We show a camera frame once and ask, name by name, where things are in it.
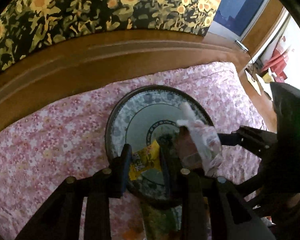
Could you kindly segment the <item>clear pink snack bag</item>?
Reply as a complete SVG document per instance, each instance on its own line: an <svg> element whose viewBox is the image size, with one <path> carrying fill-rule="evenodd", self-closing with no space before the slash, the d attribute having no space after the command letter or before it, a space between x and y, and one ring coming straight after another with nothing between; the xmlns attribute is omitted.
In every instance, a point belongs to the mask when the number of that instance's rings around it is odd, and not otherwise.
<svg viewBox="0 0 300 240"><path fill-rule="evenodd" d="M223 162L222 144L213 126L199 120L187 102L180 105L182 118L177 121L179 128L186 129L196 150L191 154L182 154L181 163L188 169L202 167L205 175L215 177Z"/></svg>

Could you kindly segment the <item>yellow snack packet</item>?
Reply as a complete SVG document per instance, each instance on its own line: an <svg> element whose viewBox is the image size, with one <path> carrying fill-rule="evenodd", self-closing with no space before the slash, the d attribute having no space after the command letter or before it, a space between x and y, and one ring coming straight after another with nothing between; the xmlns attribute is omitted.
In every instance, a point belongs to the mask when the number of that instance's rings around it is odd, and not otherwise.
<svg viewBox="0 0 300 240"><path fill-rule="evenodd" d="M156 140L150 145L132 154L132 163L129 168L131 181L137 180L144 172L155 169L161 172L160 146Z"/></svg>

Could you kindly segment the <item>green snack packet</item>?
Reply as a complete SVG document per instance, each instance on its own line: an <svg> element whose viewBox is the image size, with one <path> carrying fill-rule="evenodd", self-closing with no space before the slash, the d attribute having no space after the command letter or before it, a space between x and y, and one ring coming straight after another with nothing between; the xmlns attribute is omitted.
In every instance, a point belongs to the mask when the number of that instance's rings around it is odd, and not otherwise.
<svg viewBox="0 0 300 240"><path fill-rule="evenodd" d="M158 210L141 202L145 239L179 239L181 228L181 205Z"/></svg>

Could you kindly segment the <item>orange round snack packet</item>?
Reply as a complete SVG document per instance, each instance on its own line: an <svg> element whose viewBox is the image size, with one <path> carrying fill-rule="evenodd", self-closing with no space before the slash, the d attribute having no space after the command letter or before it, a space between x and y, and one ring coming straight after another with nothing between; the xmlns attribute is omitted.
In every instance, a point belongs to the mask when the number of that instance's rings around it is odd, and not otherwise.
<svg viewBox="0 0 300 240"><path fill-rule="evenodd" d="M142 220L132 221L128 224L128 229L122 234L122 239L143 240L146 239L146 233Z"/></svg>

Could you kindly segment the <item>pink floral bed sheet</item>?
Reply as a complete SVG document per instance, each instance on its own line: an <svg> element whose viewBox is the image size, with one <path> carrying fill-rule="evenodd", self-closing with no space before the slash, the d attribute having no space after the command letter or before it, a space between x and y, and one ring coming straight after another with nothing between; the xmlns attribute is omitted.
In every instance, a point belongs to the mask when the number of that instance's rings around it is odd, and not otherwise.
<svg viewBox="0 0 300 240"><path fill-rule="evenodd" d="M14 239L68 176L93 175L108 165L104 135L116 103L130 91L165 85L196 99L216 129L267 129L231 62L115 82L45 106L0 132L0 235Z"/></svg>

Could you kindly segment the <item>red cloth item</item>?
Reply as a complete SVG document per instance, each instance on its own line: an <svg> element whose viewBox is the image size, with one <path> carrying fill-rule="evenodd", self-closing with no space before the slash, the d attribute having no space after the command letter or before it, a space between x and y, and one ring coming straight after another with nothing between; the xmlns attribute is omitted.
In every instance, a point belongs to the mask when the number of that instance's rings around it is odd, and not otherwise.
<svg viewBox="0 0 300 240"><path fill-rule="evenodd" d="M263 64L261 72L270 71L274 75L276 82L284 83L287 78L284 69L288 61L288 41L283 34L281 37L275 38L264 51L261 62Z"/></svg>

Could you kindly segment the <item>blue white patterned plate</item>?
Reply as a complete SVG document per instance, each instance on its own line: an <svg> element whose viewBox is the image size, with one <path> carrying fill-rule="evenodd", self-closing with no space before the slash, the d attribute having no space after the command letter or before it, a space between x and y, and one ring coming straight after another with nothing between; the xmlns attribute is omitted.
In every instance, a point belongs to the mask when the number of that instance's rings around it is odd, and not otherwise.
<svg viewBox="0 0 300 240"><path fill-rule="evenodd" d="M176 88L150 85L126 94L113 108L106 125L105 145L109 160L121 154L124 144L138 152L162 135L179 134L180 105L190 104L196 117L207 125L213 122L205 109L191 96ZM128 178L127 189L154 207L176 207L167 199L163 172L144 172L137 180Z"/></svg>

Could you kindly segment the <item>sunflower field painting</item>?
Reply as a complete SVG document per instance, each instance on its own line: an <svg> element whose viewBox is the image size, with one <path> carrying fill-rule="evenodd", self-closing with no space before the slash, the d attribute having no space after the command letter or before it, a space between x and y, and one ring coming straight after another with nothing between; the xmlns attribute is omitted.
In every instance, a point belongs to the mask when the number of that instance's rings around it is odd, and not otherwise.
<svg viewBox="0 0 300 240"><path fill-rule="evenodd" d="M0 75L48 46L106 31L205 36L221 0L0 0Z"/></svg>

